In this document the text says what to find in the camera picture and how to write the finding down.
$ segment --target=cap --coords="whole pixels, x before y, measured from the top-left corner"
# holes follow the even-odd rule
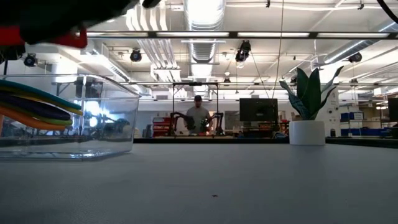
[[[196,102],[198,102],[198,101],[201,101],[201,96],[195,96],[195,99],[194,99]]]

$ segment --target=desk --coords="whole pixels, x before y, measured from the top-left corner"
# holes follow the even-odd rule
[[[397,149],[136,144],[103,161],[1,161],[0,180],[0,223],[398,221]]]

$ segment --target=workbench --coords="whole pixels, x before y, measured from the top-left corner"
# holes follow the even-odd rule
[[[102,161],[0,161],[0,223],[398,223],[398,150],[135,144]]]

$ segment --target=computer monitor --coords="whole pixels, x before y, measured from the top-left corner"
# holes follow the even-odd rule
[[[278,121],[278,99],[239,99],[240,121]]]
[[[398,98],[388,99],[388,113],[390,115],[390,121],[398,121]]]

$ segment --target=ceiling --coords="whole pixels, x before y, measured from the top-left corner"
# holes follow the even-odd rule
[[[227,0],[223,18],[223,30],[225,31],[280,31],[282,23],[282,0],[271,0],[271,7],[265,7],[263,1]],[[365,8],[357,10],[360,0],[345,0],[340,5],[340,0],[289,0],[284,2],[283,9],[283,31],[330,31],[330,32],[370,32],[380,23],[388,20],[388,16],[382,9],[368,9],[366,7],[377,7],[376,1],[363,0]],[[398,2],[386,1],[387,4],[398,12]],[[169,30],[186,30],[184,12],[178,9],[182,7],[182,0],[166,1],[166,22]],[[334,10],[331,7],[352,9]],[[323,11],[310,11],[312,9],[324,9]],[[198,9],[206,15],[206,8]],[[98,24],[90,31],[126,31],[126,17],[121,16],[115,20]],[[252,55],[245,61],[243,68],[236,68],[234,55],[242,40],[226,39],[225,43],[218,44],[216,57],[211,76],[208,80],[222,82],[225,72],[229,72],[232,82],[259,82],[259,76],[263,81],[274,82],[281,77],[289,78],[289,71],[297,66],[302,60],[314,55],[325,55],[350,42],[350,40],[250,40]],[[137,81],[154,82],[149,75],[151,62],[146,53],[141,50],[142,60],[131,62],[129,59],[133,48],[140,48],[136,39],[104,39],[96,40],[96,45],[104,44],[109,48],[109,56],[116,61],[130,76]],[[181,78],[191,77],[190,54],[188,45],[181,43],[180,39],[171,40],[172,49]],[[391,50],[398,46],[398,41],[383,40],[361,51],[362,62],[353,65],[348,62],[340,75],[339,81],[348,81],[352,77],[365,72],[377,70],[383,66],[398,61],[398,51]],[[391,50],[388,54],[369,60],[383,52]],[[379,82],[389,77],[398,78],[398,69],[380,73],[369,77],[362,82]]]

